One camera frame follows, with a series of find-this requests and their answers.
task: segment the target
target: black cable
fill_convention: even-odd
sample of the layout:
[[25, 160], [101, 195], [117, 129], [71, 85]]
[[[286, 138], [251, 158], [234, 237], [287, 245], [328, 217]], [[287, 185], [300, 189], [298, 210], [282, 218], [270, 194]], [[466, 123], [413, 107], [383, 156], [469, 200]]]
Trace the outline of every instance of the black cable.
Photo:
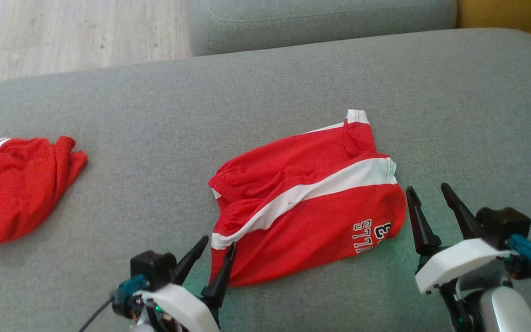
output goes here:
[[79, 329], [79, 332], [85, 331], [85, 329], [89, 326], [89, 324], [91, 324], [91, 322], [97, 317], [97, 315], [99, 315], [110, 303], [112, 303], [112, 301], [114, 301], [114, 296], [110, 296], [110, 298], [106, 300], [106, 302], [104, 302], [101, 307], [97, 308], [95, 313], [93, 313], [93, 315], [91, 315], [91, 317], [89, 317], [85, 324], [83, 324], [83, 326]]

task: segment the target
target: light wood floor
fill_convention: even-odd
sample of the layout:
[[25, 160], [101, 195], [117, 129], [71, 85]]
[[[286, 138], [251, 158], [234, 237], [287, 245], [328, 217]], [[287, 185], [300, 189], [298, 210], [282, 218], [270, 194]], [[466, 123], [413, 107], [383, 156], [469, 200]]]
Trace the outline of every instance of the light wood floor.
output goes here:
[[185, 0], [0, 0], [0, 81], [190, 56]]

